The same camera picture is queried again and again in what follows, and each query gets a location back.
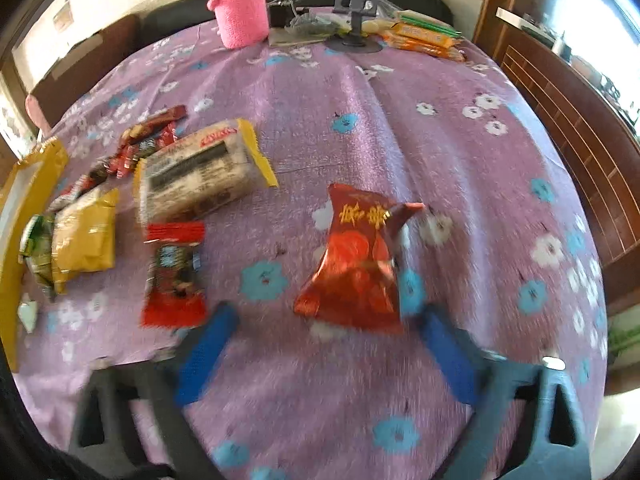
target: orange snack bar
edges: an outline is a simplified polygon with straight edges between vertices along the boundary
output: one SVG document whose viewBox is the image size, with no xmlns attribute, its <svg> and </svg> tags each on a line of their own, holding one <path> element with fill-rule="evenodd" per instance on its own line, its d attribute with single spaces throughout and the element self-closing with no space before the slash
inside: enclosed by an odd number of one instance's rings
<svg viewBox="0 0 640 480">
<path fill-rule="evenodd" d="M 396 34 L 400 34 L 400 36 L 423 41 L 434 46 L 441 46 L 442 48 L 449 48 L 457 43 L 454 38 L 446 34 L 418 27 L 417 25 L 409 25 L 408 23 L 396 23 L 391 27 L 391 30 Z"/>
<path fill-rule="evenodd" d="M 400 50 L 411 50 L 413 52 L 421 52 L 423 54 L 429 54 L 430 56 L 441 57 L 444 59 L 450 59 L 462 63 L 465 60 L 465 56 L 456 49 L 454 46 L 444 48 L 442 46 L 436 46 L 429 43 L 424 43 L 418 40 L 412 40 L 396 34 L 393 30 L 386 30 L 381 34 L 382 38 L 388 46 L 398 48 Z"/>
<path fill-rule="evenodd" d="M 334 218 L 327 249 L 294 311 L 344 326 L 399 330 L 398 282 L 389 247 L 424 204 L 395 203 L 346 184 L 331 184 L 329 197 Z"/>
</svg>

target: purple tablecloth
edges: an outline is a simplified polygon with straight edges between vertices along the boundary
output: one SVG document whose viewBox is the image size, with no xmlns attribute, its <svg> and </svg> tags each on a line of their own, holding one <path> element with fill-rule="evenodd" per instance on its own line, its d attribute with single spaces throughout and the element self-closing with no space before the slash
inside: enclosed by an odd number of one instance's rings
<svg viewBox="0 0 640 480">
<path fill-rule="evenodd" d="M 66 184 L 162 108 L 187 106 L 181 135 L 225 118 L 256 126 L 280 187 L 206 217 L 207 303 L 236 302 L 241 323 L 204 398 L 186 410 L 228 478 L 423 480 L 468 420 L 412 330 L 340 330 L 293 314 L 325 242 L 331 182 L 428 204 L 402 236 L 403 311 L 428 298 L 484 348 L 533 363 L 559 355 L 593 436 L 606 314 L 584 213 L 532 110 L 491 60 L 464 50 L 467 64 L 322 44 L 228 51 L 215 22 L 204 23 L 124 60 L 54 128 L 71 157 Z M 119 186 L 115 268 L 70 282 L 20 343 L 16 382 L 60 447 L 93 360 L 143 360 L 179 338 L 138 325 L 149 253 L 131 182 Z M 269 285 L 255 278 L 262 272 Z M 150 457 L 162 460 L 144 406 L 138 417 Z M 512 438 L 513 417 L 488 473 Z"/>
</svg>

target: black sofa cushion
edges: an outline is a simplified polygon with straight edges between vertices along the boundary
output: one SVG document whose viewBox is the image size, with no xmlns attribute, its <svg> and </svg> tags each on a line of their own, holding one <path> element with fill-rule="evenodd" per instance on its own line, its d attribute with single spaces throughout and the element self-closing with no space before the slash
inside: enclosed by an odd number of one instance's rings
<svg viewBox="0 0 640 480">
<path fill-rule="evenodd" d="M 207 9 L 208 0 L 179 0 L 152 10 L 142 19 L 138 36 L 138 49 L 155 43 L 185 28 L 212 20 L 215 16 Z M 295 0 L 300 7 L 333 7 L 334 0 Z M 441 0 L 389 0 L 403 9 L 416 10 L 452 23 L 449 7 Z"/>
</svg>

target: pink fuzzy bottle cover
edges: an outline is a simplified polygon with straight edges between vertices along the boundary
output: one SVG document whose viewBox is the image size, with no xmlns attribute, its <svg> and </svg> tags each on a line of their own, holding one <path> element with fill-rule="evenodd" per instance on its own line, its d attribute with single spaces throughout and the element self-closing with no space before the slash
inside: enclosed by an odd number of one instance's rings
<svg viewBox="0 0 640 480">
<path fill-rule="evenodd" d="M 259 43 L 269 35 L 266 0 L 209 0 L 207 8 L 215 11 L 227 48 Z"/>
</svg>

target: yellow snack package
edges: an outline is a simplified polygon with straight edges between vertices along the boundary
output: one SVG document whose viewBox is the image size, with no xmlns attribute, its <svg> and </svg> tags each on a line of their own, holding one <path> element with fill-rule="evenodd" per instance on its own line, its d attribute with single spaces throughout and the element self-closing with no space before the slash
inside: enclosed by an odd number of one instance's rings
<svg viewBox="0 0 640 480">
<path fill-rule="evenodd" d="M 47 205 L 68 156 L 51 137 L 14 164 L 0 190 L 0 337 L 12 372 L 18 371 L 15 349 L 17 311 L 25 265 L 18 260 L 24 228 Z"/>
<path fill-rule="evenodd" d="M 119 193 L 95 188 L 56 216 L 51 268 L 57 294 L 79 272 L 111 269 L 115 263 L 115 218 Z"/>
</svg>

